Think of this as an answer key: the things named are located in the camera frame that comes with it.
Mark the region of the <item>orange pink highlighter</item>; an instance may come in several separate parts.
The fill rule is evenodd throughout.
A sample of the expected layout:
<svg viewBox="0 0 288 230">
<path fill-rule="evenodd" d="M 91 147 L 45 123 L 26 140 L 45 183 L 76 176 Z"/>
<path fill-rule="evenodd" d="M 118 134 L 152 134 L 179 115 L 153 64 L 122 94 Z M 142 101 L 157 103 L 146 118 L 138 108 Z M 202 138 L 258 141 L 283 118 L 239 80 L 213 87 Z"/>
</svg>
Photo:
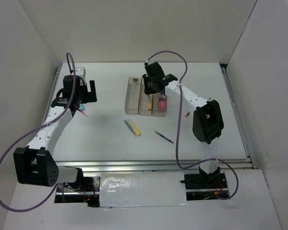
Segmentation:
<svg viewBox="0 0 288 230">
<path fill-rule="evenodd" d="M 153 108 L 153 100 L 152 100 L 152 99 L 147 100 L 147 109 L 148 109 L 149 111 L 151 111 L 152 108 Z"/>
</svg>

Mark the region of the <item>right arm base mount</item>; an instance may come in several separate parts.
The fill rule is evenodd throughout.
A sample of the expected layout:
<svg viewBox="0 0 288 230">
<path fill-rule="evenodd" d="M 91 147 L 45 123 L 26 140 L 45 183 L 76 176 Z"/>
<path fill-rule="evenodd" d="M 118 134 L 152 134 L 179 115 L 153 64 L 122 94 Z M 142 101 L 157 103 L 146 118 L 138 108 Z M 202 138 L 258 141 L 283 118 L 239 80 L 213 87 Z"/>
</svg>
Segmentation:
<svg viewBox="0 0 288 230">
<path fill-rule="evenodd" d="M 187 190 L 191 189 L 220 189 L 228 187 L 225 174 L 218 167 L 214 172 L 206 174 L 199 168 L 198 174 L 185 174 L 184 179 L 180 181 L 185 184 Z"/>
</svg>

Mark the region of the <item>pink capped pen bundle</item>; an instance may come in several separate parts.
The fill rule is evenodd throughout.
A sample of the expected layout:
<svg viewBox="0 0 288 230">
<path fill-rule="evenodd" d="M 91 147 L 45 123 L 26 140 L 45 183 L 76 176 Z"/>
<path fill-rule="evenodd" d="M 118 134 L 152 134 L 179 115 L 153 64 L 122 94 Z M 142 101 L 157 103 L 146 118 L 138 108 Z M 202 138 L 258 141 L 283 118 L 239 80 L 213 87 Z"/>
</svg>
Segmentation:
<svg viewBox="0 0 288 230">
<path fill-rule="evenodd" d="M 160 111 L 165 111 L 166 110 L 166 96 L 159 93 L 158 95 L 158 108 Z"/>
</svg>

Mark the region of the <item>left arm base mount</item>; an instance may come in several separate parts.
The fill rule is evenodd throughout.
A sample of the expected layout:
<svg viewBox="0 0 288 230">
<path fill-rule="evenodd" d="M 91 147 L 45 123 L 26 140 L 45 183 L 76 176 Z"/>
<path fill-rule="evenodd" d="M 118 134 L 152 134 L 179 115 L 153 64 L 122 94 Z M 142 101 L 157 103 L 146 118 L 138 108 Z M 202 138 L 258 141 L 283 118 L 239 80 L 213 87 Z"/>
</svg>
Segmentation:
<svg viewBox="0 0 288 230">
<path fill-rule="evenodd" d="M 83 176 L 74 183 L 59 185 L 55 193 L 55 204 L 84 204 L 100 207 L 100 176 Z"/>
</svg>

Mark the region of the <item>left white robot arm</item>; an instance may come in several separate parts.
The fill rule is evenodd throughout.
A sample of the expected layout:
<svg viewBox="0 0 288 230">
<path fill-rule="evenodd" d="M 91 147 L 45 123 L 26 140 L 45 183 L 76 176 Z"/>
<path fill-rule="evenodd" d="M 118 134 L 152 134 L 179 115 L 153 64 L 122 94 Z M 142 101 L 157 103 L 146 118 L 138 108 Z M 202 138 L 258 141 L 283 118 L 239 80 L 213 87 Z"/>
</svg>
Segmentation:
<svg viewBox="0 0 288 230">
<path fill-rule="evenodd" d="M 59 167 L 52 158 L 56 144 L 80 104 L 97 101 L 95 82 L 85 81 L 85 74 L 67 75 L 63 78 L 63 88 L 52 101 L 45 127 L 24 147 L 13 153 L 18 182 L 52 187 L 65 183 L 80 191 L 85 186 L 80 168 Z"/>
</svg>

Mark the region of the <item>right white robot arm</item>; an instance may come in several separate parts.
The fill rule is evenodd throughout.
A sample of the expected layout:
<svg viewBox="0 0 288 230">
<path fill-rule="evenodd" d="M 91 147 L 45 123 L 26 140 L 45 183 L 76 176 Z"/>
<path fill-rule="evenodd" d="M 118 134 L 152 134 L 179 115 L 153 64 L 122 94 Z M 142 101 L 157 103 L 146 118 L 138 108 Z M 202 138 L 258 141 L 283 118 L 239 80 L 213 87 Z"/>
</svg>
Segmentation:
<svg viewBox="0 0 288 230">
<path fill-rule="evenodd" d="M 200 183 L 210 188 L 216 183 L 220 174 L 219 160 L 217 159 L 216 143 L 224 128 L 220 105 L 216 100 L 206 100 L 187 87 L 182 85 L 182 78 L 172 74 L 166 75 L 158 62 L 146 61 L 144 80 L 145 94 L 161 93 L 174 100 L 179 100 L 179 116 L 175 144 L 175 157 L 178 167 L 182 170 L 199 165 Z M 183 167 L 179 161 L 180 126 L 182 107 L 187 106 L 192 115 L 192 133 L 205 148 L 200 162 Z"/>
</svg>

